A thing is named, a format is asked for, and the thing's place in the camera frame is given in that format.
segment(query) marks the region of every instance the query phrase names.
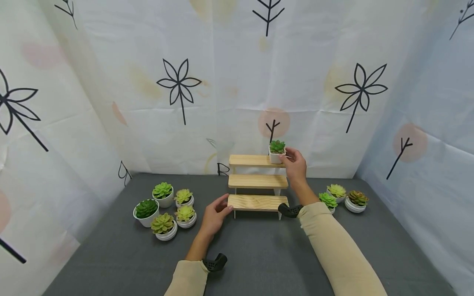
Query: white pot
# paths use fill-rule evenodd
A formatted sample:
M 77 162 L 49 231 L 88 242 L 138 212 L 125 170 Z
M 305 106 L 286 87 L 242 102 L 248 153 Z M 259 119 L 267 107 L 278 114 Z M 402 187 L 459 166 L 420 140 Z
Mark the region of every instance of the white pot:
M 196 213 L 194 213 L 194 216 L 191 219 L 189 219 L 189 221 L 181 222 L 181 221 L 176 220 L 176 222 L 178 223 L 179 227 L 181 227 L 181 228 L 190 228 L 191 226 L 193 226 L 196 223 L 196 220 L 198 218 L 197 216 L 198 215 Z
M 346 208 L 352 213 L 361 213 L 366 208 L 366 206 L 358 206 L 358 205 L 353 204 L 352 201 L 349 199 L 349 197 L 346 197 L 346 200 L 344 201 L 344 205 L 346 205 Z
M 284 154 L 277 154 L 277 153 L 271 153 L 270 152 L 270 145 L 268 145 L 268 155 L 270 155 L 270 162 L 273 164 L 279 164 L 282 163 L 280 158 L 278 157 L 279 155 L 286 155 L 286 148 L 283 148 L 285 150 Z
M 344 199 L 346 199 L 346 197 L 335 197 L 334 195 L 332 195 L 332 193 L 329 191 L 329 189 L 326 189 L 326 192 L 331 195 L 332 197 L 334 197 L 336 199 L 336 202 L 338 204 L 342 203 L 344 201 Z
M 174 220 L 173 220 L 173 224 L 174 224 L 173 228 L 171 229 L 171 231 L 168 231 L 168 233 L 166 234 L 155 233 L 156 238 L 161 240 L 162 242 L 167 242 L 171 240 L 172 238 L 174 238 L 174 236 L 178 232 L 178 225 L 176 225 L 176 221 Z
M 166 208 L 166 207 L 171 207 L 174 201 L 174 188 L 171 186 L 171 193 L 165 198 L 162 199 L 157 199 L 154 197 L 153 192 L 151 193 L 151 196 L 153 197 L 154 200 L 156 200 L 159 204 L 160 207 Z
M 178 204 L 178 202 L 177 202 L 177 201 L 174 201 L 174 203 L 176 204 L 176 207 L 181 207 L 181 206 L 192 206 L 192 205 L 194 205 L 194 196 L 191 194 L 191 199 L 190 199 L 190 200 L 188 200 L 188 202 L 187 202 L 187 203 L 185 203 L 185 204 Z
M 140 221 L 140 223 L 147 227 L 147 228 L 150 228 L 151 227 L 151 222 L 160 215 L 160 204 L 156 202 L 156 205 L 158 206 L 158 208 L 156 208 L 156 212 L 153 213 L 153 215 L 149 216 L 148 218 L 143 218 L 143 219 L 139 219 L 137 218 L 137 206 L 135 206 L 135 208 L 133 209 L 133 217 L 135 217 L 135 219 L 137 219 L 138 221 Z

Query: hand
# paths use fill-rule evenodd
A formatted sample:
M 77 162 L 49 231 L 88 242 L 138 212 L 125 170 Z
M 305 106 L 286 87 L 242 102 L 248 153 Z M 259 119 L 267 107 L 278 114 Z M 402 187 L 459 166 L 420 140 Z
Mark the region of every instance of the hand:
M 212 238 L 220 230 L 224 218 L 234 209 L 227 206 L 229 194 L 224 194 L 206 207 L 199 234 Z

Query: green succulent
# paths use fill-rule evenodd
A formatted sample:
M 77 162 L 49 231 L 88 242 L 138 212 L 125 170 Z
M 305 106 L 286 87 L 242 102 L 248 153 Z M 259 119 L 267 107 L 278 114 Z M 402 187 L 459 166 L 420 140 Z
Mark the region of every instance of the green succulent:
M 365 206 L 369 200 L 369 198 L 365 196 L 364 193 L 356 190 L 349 192 L 349 199 L 354 205 L 357 206 Z
M 147 199 L 138 204 L 135 216 L 137 216 L 138 219 L 145 219 L 153 215 L 157 209 L 158 205 L 156 202 L 154 200 Z
M 176 192 L 176 202 L 180 205 L 187 203 L 191 199 L 192 192 L 189 189 L 181 189 Z
M 156 185 L 155 189 L 153 189 L 153 197 L 156 199 L 163 199 L 170 195 L 171 190 L 171 184 L 162 182 L 161 184 Z
M 195 214 L 196 211 L 192 206 L 182 206 L 178 208 L 178 211 L 174 213 L 176 219 L 181 222 L 188 222 Z
M 319 199 L 325 203 L 329 209 L 333 209 L 337 207 L 336 198 L 334 196 L 329 195 L 327 192 L 320 193 Z
M 153 233 L 158 234 L 168 233 L 173 228 L 173 226 L 173 216 L 169 215 L 168 213 L 159 215 L 151 223 L 151 229 L 153 230 Z
M 270 153 L 285 154 L 285 142 L 280 142 L 280 140 L 272 141 L 270 143 Z
M 327 186 L 328 191 L 331 192 L 331 194 L 334 197 L 345 197 L 346 196 L 346 189 L 342 187 L 341 185 L 338 184 L 331 184 L 331 186 Z

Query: gray mat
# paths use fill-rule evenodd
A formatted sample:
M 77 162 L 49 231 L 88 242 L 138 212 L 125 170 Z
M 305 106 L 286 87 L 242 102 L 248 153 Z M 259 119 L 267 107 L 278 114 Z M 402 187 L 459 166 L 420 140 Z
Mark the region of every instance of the gray mat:
M 201 224 L 204 208 L 232 191 L 225 176 L 136 175 L 121 192 L 99 225 L 80 246 L 44 296 L 159 296 L 171 282 L 176 263 L 186 255 Z M 132 216 L 135 205 L 151 196 L 155 184 L 172 183 L 175 190 L 189 188 L 196 199 L 198 221 L 191 229 L 178 229 L 169 242 L 158 241 L 150 229 Z M 374 267 L 388 295 L 449 296 L 450 285 L 362 180 L 309 179 L 315 192 L 338 183 L 361 190 L 370 198 L 361 214 L 343 204 L 334 217 L 344 226 Z M 273 194 L 268 190 L 242 193 Z M 290 205 L 293 191 L 282 190 Z M 172 214 L 174 206 L 161 209 Z M 223 272 L 210 274 L 207 296 L 315 296 L 333 295 L 331 285 L 297 219 L 277 213 L 237 212 L 229 215 L 208 253 L 224 253 Z

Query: potted succulent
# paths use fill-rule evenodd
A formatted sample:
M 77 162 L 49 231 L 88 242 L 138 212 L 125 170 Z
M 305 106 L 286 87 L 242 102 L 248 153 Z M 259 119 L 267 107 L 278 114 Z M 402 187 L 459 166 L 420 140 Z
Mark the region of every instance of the potted succulent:
M 144 200 L 133 209 L 133 217 L 148 228 L 151 227 L 151 222 L 158 217 L 159 214 L 159 205 L 154 199 Z
M 336 211 L 336 207 L 337 207 L 336 198 L 334 196 L 328 194 L 327 192 L 323 192 L 323 193 L 319 194 L 319 199 L 323 203 L 326 204 L 326 206 L 328 207 L 331 214 L 334 214 L 334 212 Z
M 174 199 L 176 200 L 176 207 L 181 207 L 182 205 L 194 205 L 194 196 L 192 195 L 192 192 L 189 192 L 189 189 L 178 190 Z
M 176 215 L 176 222 L 181 228 L 190 228 L 196 223 L 197 215 L 192 206 L 181 206 L 174 214 Z
M 337 203 L 341 203 L 347 196 L 346 189 L 338 184 L 331 184 L 331 186 L 326 186 L 326 192 L 336 198 Z
M 346 208 L 352 213 L 361 213 L 365 210 L 368 200 L 369 198 L 367 198 L 364 193 L 352 190 L 346 197 L 344 204 L 346 205 Z
M 280 140 L 272 141 L 270 145 L 268 145 L 268 153 L 271 163 L 282 163 L 279 156 L 280 154 L 286 155 L 285 142 L 280 142 Z
M 178 226 L 176 226 L 173 216 L 164 213 L 153 220 L 151 223 L 151 229 L 157 239 L 166 242 L 174 238 L 178 231 Z
M 162 182 L 155 186 L 152 192 L 154 199 L 158 200 L 160 207 L 170 207 L 173 204 L 173 186 Z

